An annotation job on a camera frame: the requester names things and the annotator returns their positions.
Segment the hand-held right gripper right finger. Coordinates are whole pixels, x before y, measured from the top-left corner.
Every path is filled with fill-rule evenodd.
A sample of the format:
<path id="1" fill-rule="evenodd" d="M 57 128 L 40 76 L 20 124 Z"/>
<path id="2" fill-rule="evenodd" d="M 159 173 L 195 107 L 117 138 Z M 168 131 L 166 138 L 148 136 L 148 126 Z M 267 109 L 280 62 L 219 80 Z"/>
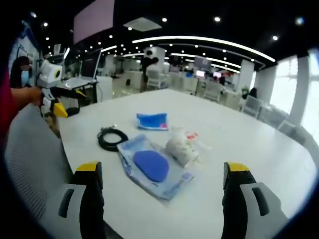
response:
<path id="1" fill-rule="evenodd" d="M 250 169 L 224 163 L 223 239 L 271 239 L 287 223 L 281 201 Z"/>

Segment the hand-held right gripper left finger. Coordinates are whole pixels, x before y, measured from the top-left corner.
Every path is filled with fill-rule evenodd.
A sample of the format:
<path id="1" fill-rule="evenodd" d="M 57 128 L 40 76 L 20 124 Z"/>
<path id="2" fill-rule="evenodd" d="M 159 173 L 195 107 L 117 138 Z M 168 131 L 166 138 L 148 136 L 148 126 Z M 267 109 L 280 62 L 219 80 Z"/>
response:
<path id="1" fill-rule="evenodd" d="M 80 165 L 70 184 L 47 202 L 47 231 L 55 239 L 105 239 L 101 162 Z"/>

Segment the person's left hand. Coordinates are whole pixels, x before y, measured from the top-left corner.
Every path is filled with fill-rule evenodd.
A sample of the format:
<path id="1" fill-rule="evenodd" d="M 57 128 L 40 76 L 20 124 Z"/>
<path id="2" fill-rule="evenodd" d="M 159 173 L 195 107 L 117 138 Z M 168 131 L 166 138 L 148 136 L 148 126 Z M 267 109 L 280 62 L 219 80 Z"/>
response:
<path id="1" fill-rule="evenodd" d="M 38 86 L 24 88 L 26 94 L 26 102 L 36 106 L 42 104 L 42 89 Z"/>

